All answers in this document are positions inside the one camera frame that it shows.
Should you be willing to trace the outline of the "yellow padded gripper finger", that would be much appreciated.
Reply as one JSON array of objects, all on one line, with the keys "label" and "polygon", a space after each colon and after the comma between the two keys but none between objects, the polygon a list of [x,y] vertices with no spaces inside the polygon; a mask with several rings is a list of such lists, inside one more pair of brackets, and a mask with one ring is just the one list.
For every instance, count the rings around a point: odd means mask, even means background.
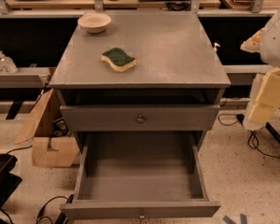
[{"label": "yellow padded gripper finger", "polygon": [[246,41],[244,41],[240,49],[246,52],[259,52],[261,39],[262,39],[262,29],[258,30]]},{"label": "yellow padded gripper finger", "polygon": [[245,110],[244,127],[249,131],[261,129],[279,108],[280,68],[274,68],[266,74],[257,74]]}]

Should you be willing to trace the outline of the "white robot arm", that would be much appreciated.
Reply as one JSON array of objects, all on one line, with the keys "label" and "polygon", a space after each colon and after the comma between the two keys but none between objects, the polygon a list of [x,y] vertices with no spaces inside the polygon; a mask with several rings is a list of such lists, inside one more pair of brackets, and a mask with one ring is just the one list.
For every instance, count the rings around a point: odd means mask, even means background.
[{"label": "white robot arm", "polygon": [[257,131],[280,108],[280,8],[262,29],[241,45],[241,50],[258,52],[261,60],[273,67],[266,74],[256,74],[252,82],[243,125]]}]

